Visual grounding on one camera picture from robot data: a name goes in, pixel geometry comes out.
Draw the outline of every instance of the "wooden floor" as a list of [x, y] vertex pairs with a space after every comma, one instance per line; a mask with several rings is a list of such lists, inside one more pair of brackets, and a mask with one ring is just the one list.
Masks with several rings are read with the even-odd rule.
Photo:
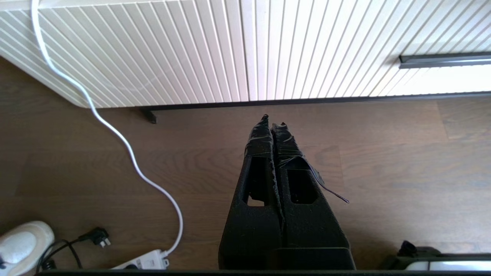
[[[105, 227], [112, 245], [76, 246], [86, 268], [169, 248], [172, 205], [134, 172], [122, 143], [77, 108], [0, 62], [0, 233], [47, 222], [58, 238]], [[158, 111], [101, 110], [143, 172], [180, 204], [179, 270], [217, 269], [218, 245], [252, 126], [286, 122], [327, 185], [359, 269], [406, 239], [446, 252], [491, 251], [491, 97]], [[75, 268], [69, 253], [56, 259]]]

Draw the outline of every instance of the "white cable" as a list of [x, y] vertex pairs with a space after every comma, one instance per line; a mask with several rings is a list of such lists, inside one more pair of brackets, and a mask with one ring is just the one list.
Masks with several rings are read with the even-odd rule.
[[114, 132], [123, 141], [126, 148], [128, 149], [128, 152], [130, 153], [130, 157], [131, 157], [131, 161], [133, 162], [133, 166], [135, 167], [135, 170], [140, 175], [140, 177], [143, 180], [145, 180], [145, 182], [147, 182], [148, 184], [153, 186], [155, 189], [157, 189], [160, 192], [162, 192], [163, 194], [165, 194], [165, 196], [167, 196], [167, 198], [169, 198], [170, 202], [172, 202], [172, 205], [174, 205], [174, 208], [176, 208], [177, 217], [179, 218], [179, 233], [177, 234], [176, 241], [174, 242], [172, 247], [169, 250], [164, 251], [165, 256], [171, 254], [176, 249], [176, 247], [179, 244], [179, 242], [181, 241], [181, 237], [183, 235], [183, 215], [181, 213], [181, 209], [179, 208], [179, 205], [177, 205], [177, 202], [174, 200], [174, 198], [166, 190], [164, 190], [159, 185], [155, 184], [152, 180], [148, 179], [141, 172], [140, 168], [138, 167], [138, 163], [136, 162], [135, 154], [133, 153], [133, 149], [131, 148], [130, 143], [128, 143], [126, 138], [124, 138], [124, 136], [117, 129], [115, 129], [111, 124], [109, 124], [106, 120], [104, 120], [97, 113], [97, 110], [95, 109], [95, 106], [92, 102], [92, 99], [90, 98], [90, 96], [87, 93], [87, 91], [85, 90], [85, 88], [80, 83], [78, 83], [76, 80], [74, 80], [70, 76], [68, 76], [68, 75], [64, 74], [63, 72], [61, 72], [60, 70], [58, 70], [55, 67], [55, 65], [51, 62], [50, 56], [48, 55], [48, 51], [46, 50], [46, 44], [44, 43], [43, 36], [41, 34], [41, 27], [39, 25], [39, 10], [38, 10], [38, 8], [39, 8], [39, 0], [32, 0], [32, 2], [31, 2], [32, 26], [34, 27], [34, 34], [35, 34], [37, 43], [39, 45], [39, 48], [41, 49], [41, 54], [42, 54], [44, 60], [46, 61], [46, 63], [48, 64], [48, 66], [51, 68], [51, 70], [53, 70], [53, 72], [55, 72], [60, 77], [64, 78], [71, 85], [73, 85], [80, 92], [82, 92], [82, 94], [84, 95], [86, 101], [88, 102], [88, 104], [90, 106], [90, 110], [92, 110], [92, 113], [94, 114], [94, 116], [103, 125], [107, 126], [112, 132]]

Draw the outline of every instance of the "power strip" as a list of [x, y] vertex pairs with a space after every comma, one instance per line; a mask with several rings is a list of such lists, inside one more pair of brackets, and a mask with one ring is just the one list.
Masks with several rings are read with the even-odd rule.
[[165, 258], [162, 250], [156, 249], [112, 269], [166, 270], [168, 266], [169, 260]]

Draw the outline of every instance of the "white power strip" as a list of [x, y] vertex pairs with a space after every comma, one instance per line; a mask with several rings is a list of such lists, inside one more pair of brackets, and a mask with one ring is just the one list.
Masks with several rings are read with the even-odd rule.
[[169, 260], [165, 258], [162, 250], [156, 249], [112, 269], [125, 269], [130, 265], [138, 269], [166, 270]]

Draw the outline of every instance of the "shoe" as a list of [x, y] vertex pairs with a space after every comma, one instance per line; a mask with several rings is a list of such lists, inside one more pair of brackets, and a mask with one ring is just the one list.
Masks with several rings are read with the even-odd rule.
[[55, 235], [42, 221], [31, 221], [0, 237], [0, 276], [17, 276], [34, 268]]

